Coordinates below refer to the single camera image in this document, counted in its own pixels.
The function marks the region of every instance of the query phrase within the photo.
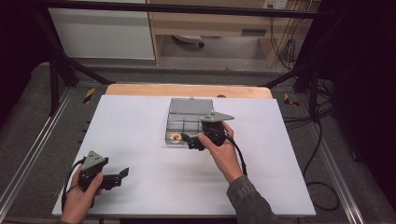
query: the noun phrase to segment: sleeve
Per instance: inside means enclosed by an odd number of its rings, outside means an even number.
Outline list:
[[[228,188],[227,196],[235,209],[238,224],[281,223],[247,176],[236,179]]]

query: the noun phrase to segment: person's left hand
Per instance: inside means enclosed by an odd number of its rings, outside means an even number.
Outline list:
[[[88,189],[83,192],[78,186],[78,176],[81,172],[82,165],[78,167],[78,170],[74,173],[71,188],[67,194],[67,200],[64,204],[64,213],[62,214],[61,221],[78,224],[81,223],[85,216],[87,216],[88,210],[90,210],[93,197],[100,195],[101,190],[99,189],[103,181],[103,174],[99,173],[91,182]]]

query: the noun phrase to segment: gray floor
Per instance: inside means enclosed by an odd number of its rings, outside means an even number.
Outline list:
[[[153,62],[101,62],[92,70],[101,76],[120,82],[189,83],[256,86],[279,76],[286,70],[278,65],[273,69],[264,66],[264,58],[257,51],[257,41],[238,38],[205,38],[205,47],[178,43],[171,37],[165,39],[163,63]],[[95,61],[85,62],[94,65]],[[64,177],[84,138],[83,130],[89,128],[94,110],[106,86],[93,83],[81,74],[78,87],[74,88],[62,116],[52,131],[35,165],[27,176],[19,194],[8,210],[6,223],[53,223],[51,210],[55,196],[64,182]],[[304,111],[300,106],[285,105],[284,93],[293,101],[299,101],[291,86],[294,79],[273,88],[272,93],[279,102],[284,117],[300,117]],[[83,99],[90,87],[96,91],[89,104]],[[17,172],[25,155],[34,143],[41,128],[49,118],[50,84],[47,66],[40,66],[33,72],[32,80],[22,98],[10,114],[0,131],[0,193],[5,192],[8,183]],[[339,129],[337,119],[322,120],[323,134],[342,174],[353,194],[366,223],[396,223],[396,215],[385,196],[378,188],[364,163],[351,159],[349,146]],[[308,125],[289,132],[297,161],[303,169],[315,148],[316,141]],[[323,159],[317,155],[308,169],[307,181],[332,181]],[[327,190],[310,189],[315,203],[332,206],[334,198]],[[300,221],[310,223],[348,223],[343,206],[336,211],[317,209],[318,215]],[[295,218],[284,218],[295,222]]]

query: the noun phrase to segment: white table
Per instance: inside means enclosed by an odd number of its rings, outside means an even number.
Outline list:
[[[164,134],[171,96],[104,95],[76,161],[90,150],[109,157],[104,174],[130,173],[121,187],[96,197],[91,215],[232,217],[228,184],[209,152],[171,148]],[[279,216],[316,214],[276,100],[210,98],[228,121],[247,174]],[[60,200],[52,212],[61,215]]]

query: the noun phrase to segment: hand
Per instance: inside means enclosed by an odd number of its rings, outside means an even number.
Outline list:
[[[67,200],[64,205],[64,213],[61,217],[62,222],[70,224],[81,223],[85,216],[87,216],[88,210],[90,210],[93,197],[95,195],[101,194],[99,187],[103,181],[103,174],[99,173],[93,179],[87,190],[83,192],[78,186],[78,176],[81,172],[81,168],[82,165],[78,167],[78,170],[73,175],[72,183],[70,185],[72,189],[70,189],[69,193],[67,194]]]
[[[233,138],[233,129],[228,126],[226,122],[222,122],[225,131]],[[201,141],[215,160],[218,168],[223,172],[225,179],[229,184],[233,183],[235,179],[242,176],[242,169],[239,166],[238,158],[236,157],[235,148],[229,140],[225,140],[224,144],[220,147],[216,146],[204,134],[199,134],[198,139]]]

